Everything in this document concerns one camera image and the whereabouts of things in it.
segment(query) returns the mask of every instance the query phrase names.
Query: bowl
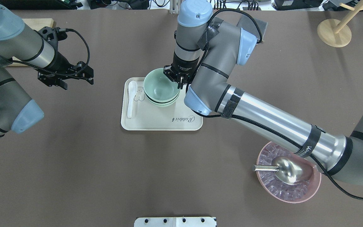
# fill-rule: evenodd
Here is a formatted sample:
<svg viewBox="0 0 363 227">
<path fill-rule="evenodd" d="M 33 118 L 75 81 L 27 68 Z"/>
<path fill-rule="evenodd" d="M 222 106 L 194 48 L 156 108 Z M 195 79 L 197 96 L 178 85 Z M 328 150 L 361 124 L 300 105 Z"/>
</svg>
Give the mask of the bowl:
<svg viewBox="0 0 363 227">
<path fill-rule="evenodd" d="M 177 83 L 170 81 L 163 68 L 154 69 L 144 79 L 144 92 L 148 100 L 156 106 L 166 107 L 176 102 L 180 89 Z"/>
<path fill-rule="evenodd" d="M 278 156 L 289 157 L 292 161 L 301 162 L 312 167 L 313 173 L 308 181 L 296 185 L 288 185 L 279 180 L 275 173 L 269 171 L 256 172 L 261 186 L 273 197 L 287 203 L 301 203 L 313 197 L 320 187 L 321 173 L 315 164 L 294 155 L 286 148 L 274 143 L 267 143 L 258 154 L 258 165 L 271 165 L 272 159 Z"/>
</svg>

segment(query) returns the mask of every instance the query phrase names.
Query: silver ladle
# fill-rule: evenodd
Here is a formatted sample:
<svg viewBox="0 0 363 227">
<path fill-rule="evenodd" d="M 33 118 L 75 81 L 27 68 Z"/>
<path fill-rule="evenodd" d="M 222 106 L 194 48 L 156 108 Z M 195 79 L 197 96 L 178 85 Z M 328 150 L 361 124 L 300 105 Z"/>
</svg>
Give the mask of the silver ladle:
<svg viewBox="0 0 363 227">
<path fill-rule="evenodd" d="M 253 165 L 252 170 L 275 172 L 278 179 L 289 185 L 307 181 L 311 178 L 313 173 L 313 168 L 311 166 L 298 161 L 292 161 L 285 156 L 274 158 L 271 161 L 271 166 Z"/>
</svg>

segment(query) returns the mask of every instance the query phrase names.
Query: round wooden base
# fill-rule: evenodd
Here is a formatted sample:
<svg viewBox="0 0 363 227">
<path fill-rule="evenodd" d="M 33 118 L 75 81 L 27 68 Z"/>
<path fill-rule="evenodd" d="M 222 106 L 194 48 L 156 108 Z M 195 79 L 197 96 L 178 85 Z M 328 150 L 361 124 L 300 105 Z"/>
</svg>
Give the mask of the round wooden base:
<svg viewBox="0 0 363 227">
<path fill-rule="evenodd" d="M 351 41 L 351 30 L 347 25 L 337 34 L 334 34 L 333 29 L 337 27 L 338 23 L 340 23 L 340 20 L 327 19 L 320 22 L 317 26 L 317 34 L 329 46 L 343 47 Z"/>
</svg>

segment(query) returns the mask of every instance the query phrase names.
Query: brown table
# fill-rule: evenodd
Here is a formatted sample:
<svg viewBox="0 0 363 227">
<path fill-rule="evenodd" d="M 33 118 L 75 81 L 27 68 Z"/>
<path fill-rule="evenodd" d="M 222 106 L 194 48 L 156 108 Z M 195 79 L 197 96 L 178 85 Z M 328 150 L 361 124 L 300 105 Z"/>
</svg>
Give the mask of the brown table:
<svg viewBox="0 0 363 227">
<path fill-rule="evenodd" d="M 124 82 L 170 64 L 177 18 L 167 10 L 15 11 L 78 30 L 91 49 L 95 85 L 49 88 L 30 68 L 10 68 L 45 118 L 0 139 L 0 226 L 132 227 L 137 217 L 213 216 L 218 226 L 363 226 L 363 201 L 323 177 L 317 194 L 287 204 L 261 187 L 251 165 L 268 141 L 225 119 L 193 132 L 126 131 Z M 252 12 L 265 42 L 229 82 L 331 134 L 349 135 L 363 114 L 363 12 L 344 48 L 324 44 L 318 23 L 336 12 Z M 236 23 L 238 14 L 220 17 Z M 86 60 L 75 34 L 59 44 Z M 342 184 L 363 196 L 363 187 Z"/>
</svg>

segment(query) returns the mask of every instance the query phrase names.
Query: wooden cutting board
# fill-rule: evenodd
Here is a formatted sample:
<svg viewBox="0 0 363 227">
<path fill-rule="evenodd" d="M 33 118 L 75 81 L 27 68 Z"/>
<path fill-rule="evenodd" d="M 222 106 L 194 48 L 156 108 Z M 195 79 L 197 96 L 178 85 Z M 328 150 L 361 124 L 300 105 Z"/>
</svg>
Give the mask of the wooden cutting board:
<svg viewBox="0 0 363 227">
<path fill-rule="evenodd" d="M 54 20 L 52 18 L 38 18 L 38 19 L 23 19 L 23 21 L 33 30 L 40 30 L 43 27 L 53 27 Z M 25 66 L 19 63 L 13 63 L 9 66 Z"/>
</svg>

